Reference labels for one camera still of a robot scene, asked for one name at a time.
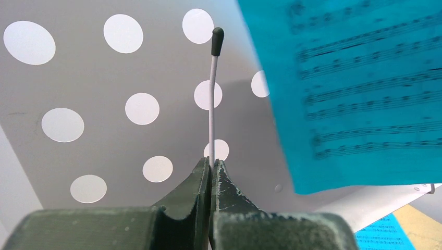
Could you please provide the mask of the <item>teal sheet music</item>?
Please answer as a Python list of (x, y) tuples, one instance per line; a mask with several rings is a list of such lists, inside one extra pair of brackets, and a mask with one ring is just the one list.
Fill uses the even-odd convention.
[(394, 214), (389, 214), (355, 234), (359, 249), (365, 250), (414, 250)]
[(239, 1), (294, 191), (441, 183), (441, 1)]

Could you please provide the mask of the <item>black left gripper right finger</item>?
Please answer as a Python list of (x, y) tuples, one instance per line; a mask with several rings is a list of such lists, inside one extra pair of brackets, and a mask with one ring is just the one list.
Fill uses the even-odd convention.
[(358, 249), (339, 215), (259, 209), (234, 184), (222, 160), (212, 172), (211, 202), (212, 249)]

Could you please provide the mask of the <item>lilac tripod music stand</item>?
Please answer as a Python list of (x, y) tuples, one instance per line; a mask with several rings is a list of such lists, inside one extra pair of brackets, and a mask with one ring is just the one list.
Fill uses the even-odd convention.
[(429, 184), (298, 194), (239, 1), (1, 1), (1, 236), (49, 208), (149, 206), (208, 155), (211, 33), (225, 30), (215, 157), (267, 211), (358, 232)]

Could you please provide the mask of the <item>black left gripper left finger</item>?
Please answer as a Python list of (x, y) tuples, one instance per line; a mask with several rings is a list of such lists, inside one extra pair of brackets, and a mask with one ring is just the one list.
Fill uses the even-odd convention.
[(4, 249), (207, 249), (211, 178), (209, 160), (202, 158), (152, 206), (35, 211)]

